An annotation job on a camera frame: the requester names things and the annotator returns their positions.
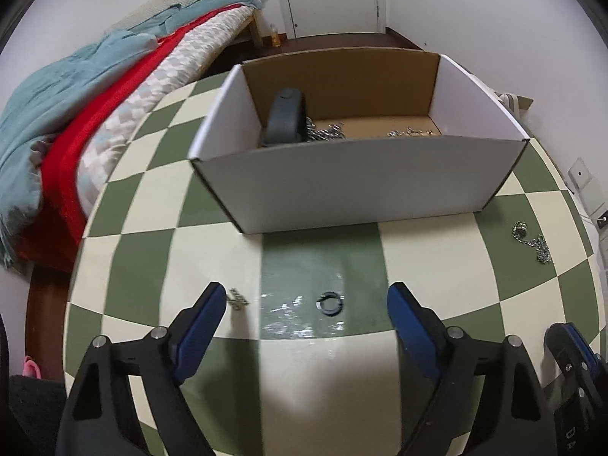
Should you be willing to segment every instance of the blue blanket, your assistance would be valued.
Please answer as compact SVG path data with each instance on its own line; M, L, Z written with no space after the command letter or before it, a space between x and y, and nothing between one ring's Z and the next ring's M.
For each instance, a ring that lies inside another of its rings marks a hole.
M50 142L102 91L157 48L156 38L116 31L36 71L0 116L0 257L16 258L12 239L38 214L39 166Z
M181 26L211 12L211 10L234 3L242 3L258 9L264 6L260 0L197 0L184 7L180 4L173 5L130 30L134 33L148 33L157 38L164 38L174 33Z

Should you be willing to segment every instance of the wall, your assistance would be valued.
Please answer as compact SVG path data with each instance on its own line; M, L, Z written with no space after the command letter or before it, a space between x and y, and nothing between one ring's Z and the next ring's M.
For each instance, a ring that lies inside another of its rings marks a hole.
M29 74L97 40L107 27L146 1L35 0L0 54L0 111ZM263 17L267 25L285 32L279 0L268 0Z
M21 374L25 356L25 311L29 277L7 271L0 266L0 314L8 337L10 374Z
M561 172L582 157L608 196L608 50L576 0L387 0L387 26L534 98L527 123Z

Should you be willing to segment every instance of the green and cream tablecloth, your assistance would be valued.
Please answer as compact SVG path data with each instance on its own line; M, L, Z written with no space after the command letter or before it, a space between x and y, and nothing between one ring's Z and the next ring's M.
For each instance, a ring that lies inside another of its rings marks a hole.
M132 340L168 325L210 281L250 302L227 309L182 387L218 454L396 454L429 394L400 355L387 316L385 295L396 281L474 337L521 336L548 395L559 381L543 349L549 325L573 321L596 352L606 351L594 251L535 139L481 213L243 235L185 159L225 76L167 96L104 187L66 311L68 388L93 337ZM513 239L518 220L529 237L544 234L552 264ZM344 296L335 317L315 307L326 291ZM162 455L141 379L132 386L150 450ZM470 420L461 425L455 454Z

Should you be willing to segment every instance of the white box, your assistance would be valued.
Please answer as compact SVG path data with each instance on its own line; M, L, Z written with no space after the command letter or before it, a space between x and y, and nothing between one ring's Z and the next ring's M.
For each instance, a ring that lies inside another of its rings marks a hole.
M317 124L344 121L354 138L260 147L284 87L304 92ZM409 124L441 135L386 135ZM266 233L479 211L528 141L446 56L339 48L233 67L188 158L242 232Z

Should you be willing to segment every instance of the red blanket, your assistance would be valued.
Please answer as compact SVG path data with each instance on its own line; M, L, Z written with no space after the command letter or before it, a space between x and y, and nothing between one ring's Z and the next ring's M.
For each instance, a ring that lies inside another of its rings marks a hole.
M43 160L40 169L42 209L34 223L21 235L20 257L65 271L71 270L86 225L76 190L76 172L87 142L106 118L173 51L187 32L220 12L240 6L237 3L213 10L161 39L156 50L136 63L74 118Z

